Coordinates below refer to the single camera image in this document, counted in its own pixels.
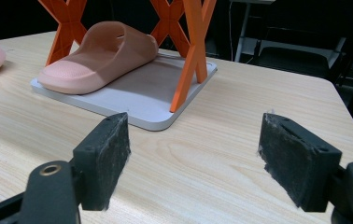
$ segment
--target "white platform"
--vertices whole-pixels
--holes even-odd
[[[31,81],[31,86],[39,94],[104,116],[127,112],[130,124],[150,131],[161,131],[171,126],[217,71],[214,63],[207,62],[207,79],[198,84],[194,75],[187,100],[178,111],[171,113],[169,109],[184,63],[183,58],[159,54],[152,63],[84,95],[47,90],[36,78]]]

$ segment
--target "orange x-shaped support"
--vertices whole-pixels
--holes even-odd
[[[39,0],[59,23],[46,65],[69,55],[74,40],[81,44],[87,30],[80,22],[87,0]]]
[[[196,72],[197,82],[202,83],[207,77],[205,60],[205,35],[208,30],[216,0],[183,0],[188,23],[191,46],[186,57],[182,74],[176,86],[171,112],[176,112],[185,102],[191,80]]]
[[[171,5],[167,0],[150,0],[150,2],[160,17],[151,35],[156,38],[159,46],[170,35],[179,54],[186,58],[190,44],[179,24],[179,19],[184,13],[183,1],[174,0]]]

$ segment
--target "chair backrest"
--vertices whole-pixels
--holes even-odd
[[[353,0],[276,0],[264,19],[271,29],[353,39]]]

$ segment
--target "chair seat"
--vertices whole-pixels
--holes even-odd
[[[251,64],[313,77],[327,78],[330,73],[326,57],[296,49],[267,47]]]

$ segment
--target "table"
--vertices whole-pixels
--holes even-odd
[[[55,32],[0,40],[0,202],[25,191],[30,172],[69,161],[104,118],[33,92]],[[162,132],[129,126],[132,156],[109,210],[82,223],[330,223],[297,209],[257,155],[264,112],[303,125],[353,161],[353,120],[320,78],[210,59],[218,72]]]
[[[240,58],[241,58],[241,52],[242,52],[243,46],[244,46],[244,38],[246,36],[247,21],[248,21],[251,5],[252,4],[270,5],[275,0],[229,0],[229,1],[231,3],[239,2],[239,3],[245,3],[246,4],[246,11],[244,13],[243,25],[241,26],[241,34],[240,34],[240,37],[238,39],[237,51],[235,53],[235,58],[234,58],[234,61],[239,63],[240,62]]]

